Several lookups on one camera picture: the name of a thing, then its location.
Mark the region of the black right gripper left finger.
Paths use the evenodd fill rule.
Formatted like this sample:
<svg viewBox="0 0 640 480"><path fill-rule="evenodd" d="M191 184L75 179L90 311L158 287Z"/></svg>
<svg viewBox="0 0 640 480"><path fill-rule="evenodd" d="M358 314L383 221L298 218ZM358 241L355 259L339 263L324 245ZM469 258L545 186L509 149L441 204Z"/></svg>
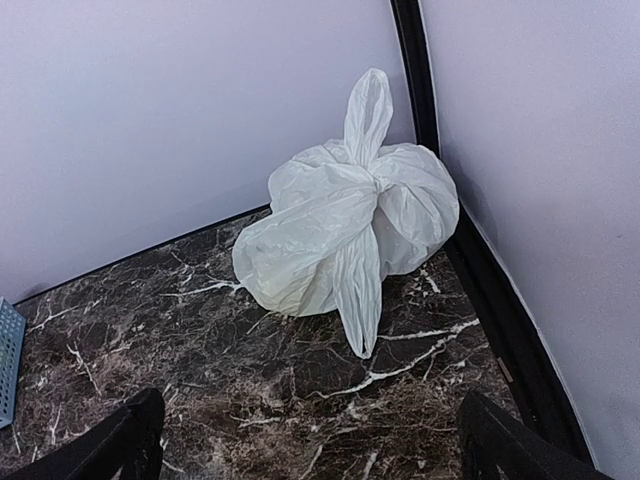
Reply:
<svg viewBox="0 0 640 480"><path fill-rule="evenodd" d="M146 388L82 436L9 474L15 479L157 479L165 402Z"/></svg>

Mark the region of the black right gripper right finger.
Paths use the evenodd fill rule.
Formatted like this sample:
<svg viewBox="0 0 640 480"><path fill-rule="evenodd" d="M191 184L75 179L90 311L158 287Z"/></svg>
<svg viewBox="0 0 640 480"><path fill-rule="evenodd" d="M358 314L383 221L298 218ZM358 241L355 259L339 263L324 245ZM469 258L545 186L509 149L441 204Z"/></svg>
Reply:
<svg viewBox="0 0 640 480"><path fill-rule="evenodd" d="M464 479L600 479L609 477L543 440L479 392L457 416Z"/></svg>

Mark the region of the white plastic bag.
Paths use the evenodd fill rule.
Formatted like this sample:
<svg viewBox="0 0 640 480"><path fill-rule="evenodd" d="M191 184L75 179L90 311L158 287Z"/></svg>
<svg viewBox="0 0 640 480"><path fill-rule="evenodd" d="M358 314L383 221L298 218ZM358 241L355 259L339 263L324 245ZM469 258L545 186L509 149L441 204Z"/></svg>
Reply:
<svg viewBox="0 0 640 480"><path fill-rule="evenodd" d="M370 69L351 91L343 136L271 174L270 214L232 250L239 283L261 307L294 317L337 311L362 359L378 336L383 281L433 256L460 213L455 183L431 150L385 144L392 116L388 77Z"/></svg>

